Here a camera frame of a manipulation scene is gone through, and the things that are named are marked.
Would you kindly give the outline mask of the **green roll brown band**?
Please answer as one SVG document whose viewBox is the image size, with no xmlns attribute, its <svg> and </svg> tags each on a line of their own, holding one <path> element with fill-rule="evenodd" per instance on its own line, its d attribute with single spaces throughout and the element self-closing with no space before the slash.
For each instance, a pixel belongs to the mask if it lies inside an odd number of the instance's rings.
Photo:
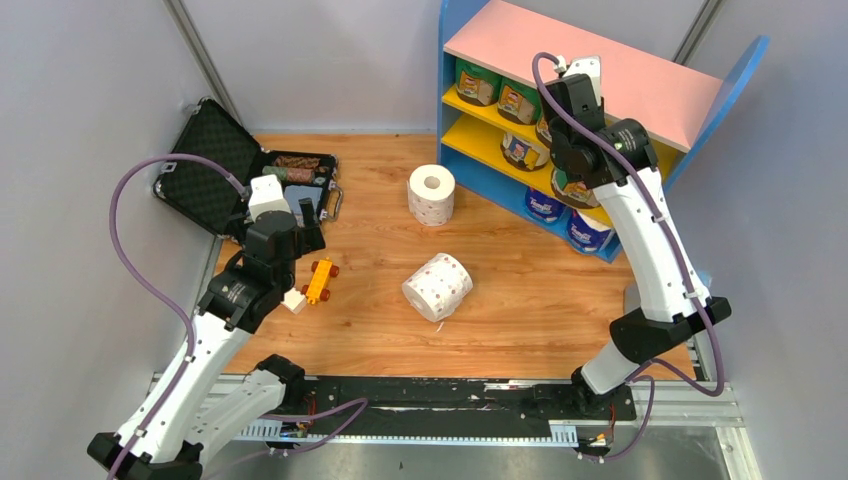
<svg viewBox="0 0 848 480">
<path fill-rule="evenodd" d="M 542 145 L 544 145 L 546 148 L 549 148 L 551 146 L 552 137 L 549 132 L 547 120 L 543 114 L 539 116 L 539 119 L 535 125 L 535 134 Z"/>
</svg>

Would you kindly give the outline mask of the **cream roll blue picture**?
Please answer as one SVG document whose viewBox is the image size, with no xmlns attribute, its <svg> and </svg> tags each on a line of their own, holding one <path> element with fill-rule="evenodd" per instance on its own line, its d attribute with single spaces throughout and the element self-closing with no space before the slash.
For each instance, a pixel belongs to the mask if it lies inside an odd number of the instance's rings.
<svg viewBox="0 0 848 480">
<path fill-rule="evenodd" d="M 504 159 L 513 167 L 522 171 L 537 171 L 545 167 L 550 160 L 547 150 L 538 147 L 512 133 L 502 137 L 500 150 Z"/>
</svg>

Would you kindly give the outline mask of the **blue Tempo tissue pack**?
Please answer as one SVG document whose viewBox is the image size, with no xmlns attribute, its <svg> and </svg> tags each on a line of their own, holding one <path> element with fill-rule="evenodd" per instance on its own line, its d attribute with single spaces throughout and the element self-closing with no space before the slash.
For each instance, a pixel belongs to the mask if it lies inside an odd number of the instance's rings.
<svg viewBox="0 0 848 480">
<path fill-rule="evenodd" d="M 564 204 L 532 187 L 526 189 L 524 206 L 532 218 L 546 224 L 558 222 L 565 212 Z"/>
</svg>

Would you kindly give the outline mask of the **plain green roll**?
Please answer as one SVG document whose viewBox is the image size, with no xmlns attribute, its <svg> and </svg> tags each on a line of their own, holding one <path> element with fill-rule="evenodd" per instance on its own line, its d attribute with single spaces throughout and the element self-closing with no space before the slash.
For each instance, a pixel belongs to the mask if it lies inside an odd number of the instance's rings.
<svg viewBox="0 0 848 480">
<path fill-rule="evenodd" d="M 497 102 L 502 76 L 469 62 L 456 58 L 455 87 L 461 100 L 475 106 L 489 106 Z"/>
</svg>

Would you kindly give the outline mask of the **white paper towel roll front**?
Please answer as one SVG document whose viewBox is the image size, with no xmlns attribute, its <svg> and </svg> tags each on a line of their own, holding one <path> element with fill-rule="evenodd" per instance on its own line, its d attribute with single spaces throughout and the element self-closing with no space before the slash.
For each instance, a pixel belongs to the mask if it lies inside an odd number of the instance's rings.
<svg viewBox="0 0 848 480">
<path fill-rule="evenodd" d="M 452 315 L 472 288 L 469 272 L 456 258 L 443 252 L 401 285 L 410 305 L 430 322 L 440 322 Z"/>
</svg>

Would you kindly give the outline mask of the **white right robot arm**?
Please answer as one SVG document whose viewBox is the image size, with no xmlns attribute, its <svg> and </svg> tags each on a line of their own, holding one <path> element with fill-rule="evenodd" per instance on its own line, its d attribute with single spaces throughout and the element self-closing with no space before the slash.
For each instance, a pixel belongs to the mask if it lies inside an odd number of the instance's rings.
<svg viewBox="0 0 848 480">
<path fill-rule="evenodd" d="M 609 343 L 576 373 L 571 403 L 596 417 L 611 392 L 655 363 L 657 356 L 705 332 L 717 385 L 724 364 L 715 332 L 729 317 L 727 299 L 714 297 L 695 272 L 665 201 L 658 157 L 645 128 L 634 119 L 611 125 L 591 78 L 576 74 L 537 84 L 552 136 L 551 157 L 569 182 L 583 183 L 613 223 L 638 287 L 640 305 L 613 321 Z"/>
</svg>

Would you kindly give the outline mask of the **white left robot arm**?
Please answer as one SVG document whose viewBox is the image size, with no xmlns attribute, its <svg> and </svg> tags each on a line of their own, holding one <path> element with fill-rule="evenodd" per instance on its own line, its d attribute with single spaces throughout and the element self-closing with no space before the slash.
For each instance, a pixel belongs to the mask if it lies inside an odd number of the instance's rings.
<svg viewBox="0 0 848 480">
<path fill-rule="evenodd" d="M 298 411 L 306 400 L 305 372 L 272 354 L 241 385 L 201 408 L 223 368 L 295 284 L 296 262 L 325 248 L 310 200 L 303 219 L 285 210 L 259 214 L 242 248 L 213 276 L 189 322 L 186 340 L 160 381 L 115 432 L 101 432 L 88 455 L 112 479 L 198 479 L 237 433 L 277 408 Z"/>
</svg>

